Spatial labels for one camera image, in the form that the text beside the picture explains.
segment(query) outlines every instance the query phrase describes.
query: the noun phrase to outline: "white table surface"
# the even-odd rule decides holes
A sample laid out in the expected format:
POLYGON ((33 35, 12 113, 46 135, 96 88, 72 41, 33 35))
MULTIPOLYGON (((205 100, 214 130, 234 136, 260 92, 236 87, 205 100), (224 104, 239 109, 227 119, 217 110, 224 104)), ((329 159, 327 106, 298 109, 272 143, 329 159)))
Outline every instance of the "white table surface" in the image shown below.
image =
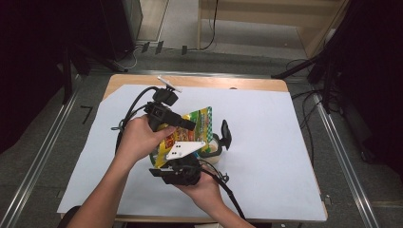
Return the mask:
MULTIPOLYGON (((101 102, 86 146, 71 175, 58 213, 81 205, 98 184, 114 156, 118 132, 110 130, 125 116, 146 85, 124 85, 101 102)), ((150 91, 138 106, 152 101, 150 91)), ((183 87, 171 107, 185 114, 213 107, 213 130, 221 135, 225 119, 233 141, 216 165, 248 219, 325 221, 317 180, 288 92, 183 87)), ((149 158, 131 171, 118 215, 208 218, 192 200, 148 171, 149 158)), ((225 203, 235 212, 221 189, 225 203)))

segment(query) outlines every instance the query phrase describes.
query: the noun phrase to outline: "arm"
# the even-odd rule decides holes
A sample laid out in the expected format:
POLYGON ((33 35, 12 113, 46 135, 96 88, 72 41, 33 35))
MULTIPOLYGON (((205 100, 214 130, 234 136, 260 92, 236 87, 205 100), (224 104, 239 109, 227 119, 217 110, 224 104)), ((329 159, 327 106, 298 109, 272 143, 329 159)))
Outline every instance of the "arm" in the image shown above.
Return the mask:
POLYGON ((111 165, 74 215, 68 228, 112 227, 131 168, 137 161, 148 156, 174 130, 175 127, 169 126, 159 132, 152 132, 146 116, 130 121, 111 165))
POLYGON ((205 173, 196 185, 176 185, 195 204, 223 227, 254 227, 235 214, 223 202, 219 185, 205 173))

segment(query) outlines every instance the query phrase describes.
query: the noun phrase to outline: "black cable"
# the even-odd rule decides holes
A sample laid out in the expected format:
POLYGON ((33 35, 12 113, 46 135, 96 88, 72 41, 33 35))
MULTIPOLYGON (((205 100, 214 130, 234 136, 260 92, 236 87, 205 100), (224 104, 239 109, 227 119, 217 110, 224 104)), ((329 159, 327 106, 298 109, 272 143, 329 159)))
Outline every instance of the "black cable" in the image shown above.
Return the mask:
POLYGON ((208 167, 212 168, 214 170, 214 172, 217 173, 217 175, 219 176, 219 178, 224 181, 225 183, 227 183, 229 181, 229 177, 228 175, 223 175, 219 170, 216 169, 216 167, 214 167, 214 165, 208 161, 205 160, 199 160, 199 162, 202 162, 204 164, 207 164, 208 167))
POLYGON ((213 21, 213 37, 211 38, 210 44, 208 46, 201 48, 201 50, 206 50, 210 48, 211 44, 213 44, 214 38, 216 37, 216 19, 217 19, 217 7, 219 5, 219 0, 216 1, 216 9, 214 11, 214 21, 213 21))
POLYGON ((130 121, 131 117, 133 116, 133 113, 134 113, 134 112, 137 112, 137 111, 139 110, 139 109, 137 109, 137 110, 135 110, 134 112, 132 112, 134 106, 137 104, 137 102, 143 97, 143 95, 144 95, 147 91, 152 90, 152 89, 154 89, 154 90, 156 90, 156 91, 158 90, 158 88, 157 88, 156 86, 151 86, 151 87, 148 87, 148 88, 146 88, 145 90, 143 90, 143 92, 141 92, 141 93, 137 96, 136 100, 134 100, 133 104, 132 104, 131 107, 128 109, 127 114, 125 115, 125 118, 119 122, 119 126, 112 128, 112 130, 113 130, 113 129, 116 129, 116 128, 118 128, 118 129, 120 130, 120 132, 119 132, 119 134, 118 134, 118 138, 116 139, 115 153, 118 151, 119 144, 121 143, 122 136, 124 135, 125 126, 127 125, 128 121, 130 121))
POLYGON ((137 104, 137 102, 143 97, 143 95, 148 92, 149 90, 154 89, 156 91, 158 91, 158 88, 156 86, 151 86, 146 88, 145 90, 143 90, 143 92, 141 92, 139 94, 139 96, 137 96, 136 100, 134 100, 133 104, 131 105, 131 107, 128 109, 127 114, 125 115, 124 121, 122 122, 122 128, 123 130, 125 130, 125 126, 127 125, 127 122, 130 120, 131 118, 131 113, 132 110, 134 108, 134 106, 137 104))
POLYGON ((240 209, 240 205, 238 204, 237 199, 235 199, 234 194, 232 193, 231 189, 229 189, 229 187, 225 184, 225 182, 223 182, 216 175, 212 174, 211 172, 208 172, 207 170, 205 170, 203 168, 201 168, 201 171, 203 173, 209 175, 210 177, 212 177, 214 179, 214 181, 216 181, 222 187, 222 189, 225 190, 229 199, 232 201, 232 203, 234 203, 235 208, 237 208, 237 211, 238 211, 238 214, 240 214, 240 217, 243 218, 244 220, 246 220, 245 215, 242 212, 242 209, 240 209))

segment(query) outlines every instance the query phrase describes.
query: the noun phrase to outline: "human hand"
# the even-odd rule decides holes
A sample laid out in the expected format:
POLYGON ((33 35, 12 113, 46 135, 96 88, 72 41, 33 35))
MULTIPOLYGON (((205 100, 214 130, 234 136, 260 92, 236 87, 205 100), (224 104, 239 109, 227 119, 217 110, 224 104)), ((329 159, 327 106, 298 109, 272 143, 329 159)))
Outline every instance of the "human hand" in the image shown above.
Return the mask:
POLYGON ((216 210, 220 210, 222 206, 225 206, 221 197, 219 184, 208 174, 201 172, 201 178, 195 185, 175 186, 189 196, 199 208, 209 215, 214 214, 216 210))
POLYGON ((146 115, 129 121, 116 153, 121 165, 131 169, 133 165, 146 156, 166 137, 175 131, 176 127, 169 126, 158 132, 153 132, 148 125, 146 115))

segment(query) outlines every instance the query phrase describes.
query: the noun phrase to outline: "yellow packaging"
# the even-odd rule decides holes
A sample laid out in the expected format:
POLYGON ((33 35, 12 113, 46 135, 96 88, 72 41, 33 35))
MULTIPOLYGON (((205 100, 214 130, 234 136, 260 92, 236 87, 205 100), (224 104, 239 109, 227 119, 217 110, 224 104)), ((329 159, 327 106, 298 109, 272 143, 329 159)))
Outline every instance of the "yellow packaging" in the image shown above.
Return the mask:
POLYGON ((154 167, 161 168, 165 163, 165 156, 171 150, 176 141, 180 142, 205 142, 205 146, 200 152, 210 152, 209 143, 213 140, 212 132, 212 107, 208 106, 198 111, 191 112, 182 116, 184 119, 192 121, 196 124, 193 131, 178 127, 177 130, 169 137, 165 138, 158 148, 150 155, 151 162, 154 167))

